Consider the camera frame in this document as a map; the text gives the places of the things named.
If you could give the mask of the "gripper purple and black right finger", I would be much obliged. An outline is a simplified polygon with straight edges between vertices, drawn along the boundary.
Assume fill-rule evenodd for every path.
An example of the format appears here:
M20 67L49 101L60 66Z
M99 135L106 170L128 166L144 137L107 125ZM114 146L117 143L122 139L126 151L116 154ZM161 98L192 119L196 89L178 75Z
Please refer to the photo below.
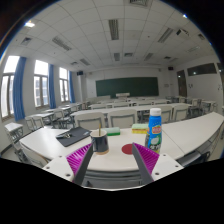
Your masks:
M132 154L138 165L142 184L152 183L152 171L159 159L159 154L137 143L132 144Z

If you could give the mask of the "gripper purple and black left finger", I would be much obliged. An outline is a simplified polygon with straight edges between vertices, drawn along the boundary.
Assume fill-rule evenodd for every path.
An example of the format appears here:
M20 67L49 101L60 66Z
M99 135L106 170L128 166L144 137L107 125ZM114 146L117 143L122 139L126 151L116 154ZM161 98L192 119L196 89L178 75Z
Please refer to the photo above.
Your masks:
M87 144L66 156L66 160L73 171L73 182L81 185L90 159L93 155L93 144Z

